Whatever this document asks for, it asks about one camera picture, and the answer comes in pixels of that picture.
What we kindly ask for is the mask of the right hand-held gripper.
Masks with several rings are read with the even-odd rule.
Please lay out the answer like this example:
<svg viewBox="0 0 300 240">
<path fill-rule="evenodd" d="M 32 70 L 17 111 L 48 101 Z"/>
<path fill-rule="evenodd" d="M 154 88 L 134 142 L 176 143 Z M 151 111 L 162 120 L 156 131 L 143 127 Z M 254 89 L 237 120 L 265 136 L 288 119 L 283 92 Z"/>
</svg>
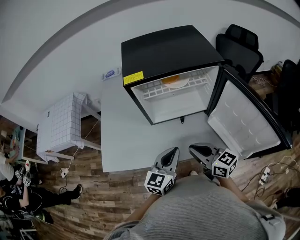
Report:
<svg viewBox="0 0 300 240">
<path fill-rule="evenodd" d="M 210 143 L 194 143 L 188 147 L 194 159 L 215 177 L 228 179 L 237 166 L 238 156 L 230 149 L 219 149 Z"/>
</svg>

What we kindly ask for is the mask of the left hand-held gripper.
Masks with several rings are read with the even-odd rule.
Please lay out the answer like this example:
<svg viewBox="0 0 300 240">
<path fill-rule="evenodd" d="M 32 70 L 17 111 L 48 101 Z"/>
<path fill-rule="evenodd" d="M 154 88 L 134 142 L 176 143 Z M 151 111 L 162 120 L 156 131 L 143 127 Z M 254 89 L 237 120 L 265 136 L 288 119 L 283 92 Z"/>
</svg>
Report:
<svg viewBox="0 0 300 240">
<path fill-rule="evenodd" d="M 144 186 L 149 193 L 164 196 L 175 185 L 180 150 L 169 148 L 160 153 L 151 169 L 147 172 Z"/>
</svg>

